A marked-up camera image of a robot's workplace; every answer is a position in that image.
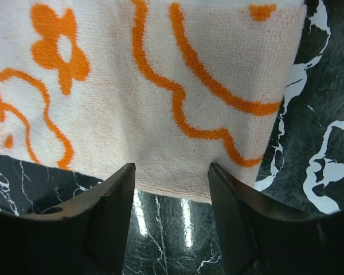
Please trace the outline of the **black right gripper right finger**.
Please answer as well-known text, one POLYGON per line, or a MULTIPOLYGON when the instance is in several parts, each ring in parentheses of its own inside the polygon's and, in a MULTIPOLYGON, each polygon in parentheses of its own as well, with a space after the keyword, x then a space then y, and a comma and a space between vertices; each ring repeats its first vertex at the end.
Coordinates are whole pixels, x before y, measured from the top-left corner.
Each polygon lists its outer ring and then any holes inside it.
POLYGON ((312 215, 208 171, 225 274, 344 274, 344 210, 312 215))

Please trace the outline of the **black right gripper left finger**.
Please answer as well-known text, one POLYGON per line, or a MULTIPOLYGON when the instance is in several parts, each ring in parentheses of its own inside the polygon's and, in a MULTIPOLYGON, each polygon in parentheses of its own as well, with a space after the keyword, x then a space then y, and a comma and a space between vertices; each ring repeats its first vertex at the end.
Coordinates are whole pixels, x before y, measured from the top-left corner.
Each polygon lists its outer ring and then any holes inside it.
POLYGON ((133 163, 39 214, 0 211, 0 274, 121 274, 135 188, 133 163))

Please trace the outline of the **orange white towel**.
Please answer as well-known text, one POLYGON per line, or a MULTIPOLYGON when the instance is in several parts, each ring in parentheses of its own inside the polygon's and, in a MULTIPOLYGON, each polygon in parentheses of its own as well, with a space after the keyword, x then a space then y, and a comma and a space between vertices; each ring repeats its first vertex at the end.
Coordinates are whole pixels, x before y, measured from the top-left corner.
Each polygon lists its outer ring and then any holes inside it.
POLYGON ((0 155, 209 202, 253 186, 303 1, 0 1, 0 155))

